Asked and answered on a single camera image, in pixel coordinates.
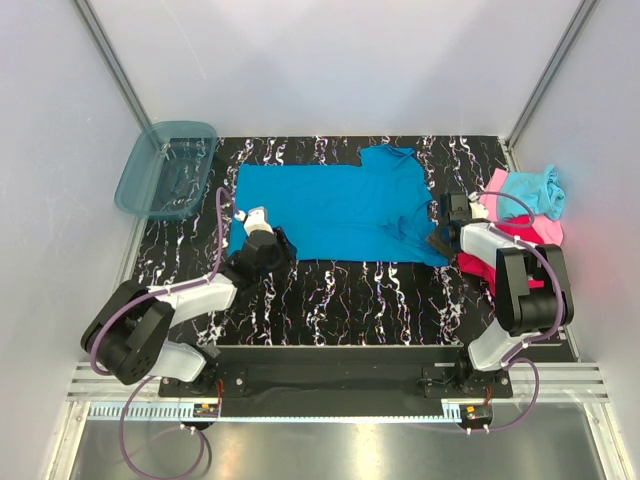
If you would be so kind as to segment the aluminium frame post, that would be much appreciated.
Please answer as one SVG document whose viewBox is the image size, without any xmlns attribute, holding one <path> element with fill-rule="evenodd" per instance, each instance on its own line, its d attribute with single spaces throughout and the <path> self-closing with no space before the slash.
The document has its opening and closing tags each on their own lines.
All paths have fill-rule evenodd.
<svg viewBox="0 0 640 480">
<path fill-rule="evenodd" d="M 512 151 L 523 136 L 599 4 L 598 0 L 581 0 L 578 3 L 513 128 L 504 139 L 508 150 Z"/>
<path fill-rule="evenodd" d="M 136 123 L 141 129 L 150 127 L 151 120 L 131 80 L 126 74 L 92 2 L 87 0 L 72 0 L 71 3 Z"/>
</svg>

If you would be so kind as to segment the cyan t shirt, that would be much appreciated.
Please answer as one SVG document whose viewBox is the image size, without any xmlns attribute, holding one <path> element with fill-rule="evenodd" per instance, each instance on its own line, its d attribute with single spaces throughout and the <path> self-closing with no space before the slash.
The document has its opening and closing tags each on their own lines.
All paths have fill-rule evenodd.
<svg viewBox="0 0 640 480">
<path fill-rule="evenodd" d="M 538 173 L 509 173 L 501 192 L 518 198 L 534 214 L 552 221 L 559 221 L 564 211 L 566 195 L 553 165 Z"/>
</svg>

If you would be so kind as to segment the blue t shirt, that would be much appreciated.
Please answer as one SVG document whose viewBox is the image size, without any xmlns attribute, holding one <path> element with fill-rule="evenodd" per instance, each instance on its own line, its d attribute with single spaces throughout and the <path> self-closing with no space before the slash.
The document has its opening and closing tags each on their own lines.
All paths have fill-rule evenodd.
<svg viewBox="0 0 640 480">
<path fill-rule="evenodd" d="M 427 241 L 433 197 L 412 148 L 377 145 L 353 165 L 243 165 L 235 202 L 263 207 L 300 260 L 422 263 L 448 259 Z"/>
</svg>

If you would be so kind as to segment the right aluminium frame post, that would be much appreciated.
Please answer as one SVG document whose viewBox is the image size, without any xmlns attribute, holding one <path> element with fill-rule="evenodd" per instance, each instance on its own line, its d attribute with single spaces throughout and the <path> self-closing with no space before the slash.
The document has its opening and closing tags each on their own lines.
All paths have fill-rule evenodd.
<svg viewBox="0 0 640 480">
<path fill-rule="evenodd" d="M 504 139 L 508 150 L 512 151 L 523 136 L 599 4 L 598 0 L 581 0 L 578 3 L 513 128 Z"/>
</svg>

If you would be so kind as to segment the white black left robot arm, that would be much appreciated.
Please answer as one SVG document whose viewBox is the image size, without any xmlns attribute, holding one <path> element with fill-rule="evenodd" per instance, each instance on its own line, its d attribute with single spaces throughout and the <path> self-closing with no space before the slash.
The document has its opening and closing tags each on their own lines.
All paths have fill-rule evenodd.
<svg viewBox="0 0 640 480">
<path fill-rule="evenodd" d="M 193 395 L 208 394 L 216 382 L 215 355 L 170 341 L 171 328 L 228 310 L 251 296 L 264 278 L 288 269 L 296 253 L 281 228 L 257 230 L 202 278 L 155 290 L 133 280 L 123 282 L 81 338 L 92 370 L 123 385 L 163 377 L 181 382 Z"/>
</svg>

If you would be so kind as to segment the left aluminium frame post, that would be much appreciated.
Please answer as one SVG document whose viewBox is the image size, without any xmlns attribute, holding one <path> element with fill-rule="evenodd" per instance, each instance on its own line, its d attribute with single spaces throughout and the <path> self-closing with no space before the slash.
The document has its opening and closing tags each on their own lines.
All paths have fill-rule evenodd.
<svg viewBox="0 0 640 480">
<path fill-rule="evenodd" d="M 150 127 L 151 120 L 131 80 L 126 74 L 92 2 L 87 0 L 72 0 L 71 3 L 136 123 L 141 129 Z"/>
</svg>

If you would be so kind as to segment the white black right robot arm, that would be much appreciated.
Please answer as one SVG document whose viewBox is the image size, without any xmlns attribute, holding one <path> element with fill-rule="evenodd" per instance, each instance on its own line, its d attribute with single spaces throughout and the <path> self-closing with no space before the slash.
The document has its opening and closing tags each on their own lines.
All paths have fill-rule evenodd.
<svg viewBox="0 0 640 480">
<path fill-rule="evenodd" d="M 499 381 L 516 355 L 573 320 L 574 306 L 562 249 L 500 230 L 472 208 L 474 197 L 445 193 L 429 244 L 445 257 L 472 255 L 495 270 L 495 319 L 463 347 L 445 383 L 476 396 Z"/>
</svg>

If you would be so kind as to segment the teal transparent plastic bin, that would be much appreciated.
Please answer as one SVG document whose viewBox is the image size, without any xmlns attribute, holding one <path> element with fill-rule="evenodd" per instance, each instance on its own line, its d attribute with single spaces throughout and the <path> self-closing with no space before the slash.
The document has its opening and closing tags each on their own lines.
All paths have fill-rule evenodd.
<svg viewBox="0 0 640 480">
<path fill-rule="evenodd" d="M 203 200 L 218 144 L 198 121 L 164 121 L 145 128 L 131 150 L 114 194 L 123 212 L 154 221 L 181 221 Z"/>
</svg>

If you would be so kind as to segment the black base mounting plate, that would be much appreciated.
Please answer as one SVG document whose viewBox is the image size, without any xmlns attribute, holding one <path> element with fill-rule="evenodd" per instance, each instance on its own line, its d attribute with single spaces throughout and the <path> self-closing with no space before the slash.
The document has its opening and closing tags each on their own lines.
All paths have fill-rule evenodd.
<svg viewBox="0 0 640 480">
<path fill-rule="evenodd" d="M 474 373 L 460 347 L 224 347 L 193 384 L 162 380 L 166 398 L 212 398 L 225 418 L 411 418 L 441 401 L 510 399 L 503 370 Z"/>
</svg>

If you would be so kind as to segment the magenta t shirt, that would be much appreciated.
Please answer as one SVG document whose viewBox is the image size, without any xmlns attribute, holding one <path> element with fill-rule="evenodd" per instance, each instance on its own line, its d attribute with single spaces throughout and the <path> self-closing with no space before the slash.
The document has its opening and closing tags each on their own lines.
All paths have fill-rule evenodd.
<svg viewBox="0 0 640 480">
<path fill-rule="evenodd" d="M 508 219 L 504 225 L 498 225 L 497 228 L 506 234 L 519 236 L 522 240 L 544 244 L 540 234 L 533 226 L 529 226 L 529 217 L 526 215 Z M 459 269 L 463 273 L 483 278 L 488 284 L 490 293 L 495 294 L 496 271 L 494 267 L 476 256 L 464 252 L 458 254 L 457 260 Z"/>
</svg>

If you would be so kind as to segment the light pink t shirt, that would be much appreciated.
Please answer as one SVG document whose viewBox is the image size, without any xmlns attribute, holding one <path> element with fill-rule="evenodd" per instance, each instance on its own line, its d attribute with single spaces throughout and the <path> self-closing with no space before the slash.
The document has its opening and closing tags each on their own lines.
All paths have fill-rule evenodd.
<svg viewBox="0 0 640 480">
<path fill-rule="evenodd" d="M 496 168 L 485 189 L 488 191 L 501 191 L 508 175 L 509 173 L 506 170 Z M 503 200 L 503 197 L 482 195 L 479 199 L 479 203 L 488 211 L 488 219 L 490 221 L 499 222 L 497 210 L 499 200 Z M 545 215 L 537 215 L 528 229 L 509 229 L 507 227 L 501 227 L 501 229 L 505 232 L 509 231 L 513 235 L 518 234 L 522 239 L 527 238 L 531 242 L 541 244 L 561 245 L 564 238 L 561 222 L 550 220 Z"/>
</svg>

